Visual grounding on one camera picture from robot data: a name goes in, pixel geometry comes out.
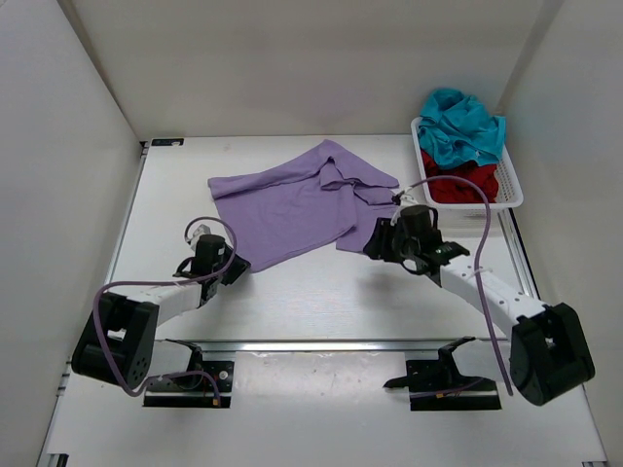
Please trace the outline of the purple t shirt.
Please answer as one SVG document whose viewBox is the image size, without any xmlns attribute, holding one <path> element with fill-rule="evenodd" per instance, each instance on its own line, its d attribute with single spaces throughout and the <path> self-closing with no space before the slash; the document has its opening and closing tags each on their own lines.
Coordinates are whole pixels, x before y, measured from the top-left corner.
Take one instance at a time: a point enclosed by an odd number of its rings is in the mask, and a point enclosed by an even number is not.
<svg viewBox="0 0 623 467">
<path fill-rule="evenodd" d="M 260 272 L 330 243 L 362 252 L 378 219 L 393 215 L 399 182 L 324 140 L 289 162 L 207 185 L 238 255 Z"/>
</svg>

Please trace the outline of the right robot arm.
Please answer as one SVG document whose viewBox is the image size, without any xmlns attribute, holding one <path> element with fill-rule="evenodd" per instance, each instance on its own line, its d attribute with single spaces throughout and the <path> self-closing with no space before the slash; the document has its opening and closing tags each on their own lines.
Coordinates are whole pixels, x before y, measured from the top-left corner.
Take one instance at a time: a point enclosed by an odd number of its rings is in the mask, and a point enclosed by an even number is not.
<svg viewBox="0 0 623 467">
<path fill-rule="evenodd" d="M 595 376 L 578 314 L 524 295 L 481 267 L 462 245 L 443 239 L 438 212 L 413 205 L 377 220 L 363 252 L 398 264 L 481 311 L 504 341 L 464 337 L 437 351 L 421 370 L 388 380 L 419 398 L 445 397 L 484 381 L 510 381 L 531 404 L 543 406 Z"/>
</svg>

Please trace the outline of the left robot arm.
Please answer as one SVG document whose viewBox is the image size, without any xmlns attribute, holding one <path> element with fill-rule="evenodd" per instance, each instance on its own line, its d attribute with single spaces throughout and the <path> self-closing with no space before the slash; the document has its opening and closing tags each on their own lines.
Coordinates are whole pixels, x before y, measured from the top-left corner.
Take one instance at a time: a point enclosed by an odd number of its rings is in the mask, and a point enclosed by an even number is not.
<svg viewBox="0 0 623 467">
<path fill-rule="evenodd" d="M 113 283 L 96 295 L 96 306 L 72 354 L 74 373 L 117 385 L 132 397 L 158 382 L 183 391 L 207 383 L 213 404 L 220 404 L 216 377 L 203 368 L 200 348 L 186 341 L 158 341 L 156 331 L 166 321 L 204 306 L 219 287 L 250 271 L 250 263 L 217 234 L 201 234 L 190 244 L 194 255 L 179 264 L 171 282 Z M 113 291 L 132 284 L 140 289 L 134 295 Z"/>
</svg>

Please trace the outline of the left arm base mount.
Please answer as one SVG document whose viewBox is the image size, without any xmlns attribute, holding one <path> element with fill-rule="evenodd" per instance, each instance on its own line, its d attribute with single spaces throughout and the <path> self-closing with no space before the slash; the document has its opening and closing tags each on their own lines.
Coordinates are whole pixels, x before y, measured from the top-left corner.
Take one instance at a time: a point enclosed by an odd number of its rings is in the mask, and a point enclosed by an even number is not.
<svg viewBox="0 0 623 467">
<path fill-rule="evenodd" d="M 156 341 L 143 393 L 145 408 L 228 409 L 236 355 L 200 342 Z"/>
</svg>

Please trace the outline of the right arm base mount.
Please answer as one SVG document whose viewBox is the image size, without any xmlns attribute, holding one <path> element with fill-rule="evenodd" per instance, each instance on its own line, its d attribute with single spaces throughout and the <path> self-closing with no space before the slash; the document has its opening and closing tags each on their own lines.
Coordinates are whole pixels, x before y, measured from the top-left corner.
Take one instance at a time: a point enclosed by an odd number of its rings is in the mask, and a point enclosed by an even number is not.
<svg viewBox="0 0 623 467">
<path fill-rule="evenodd" d="M 384 383 L 384 389 L 408 390 L 412 412 L 498 411 L 501 403 L 496 383 L 488 378 L 463 375 L 454 353 L 476 343 L 473 337 L 452 341 L 437 350 L 437 358 L 406 361 L 406 375 Z"/>
</svg>

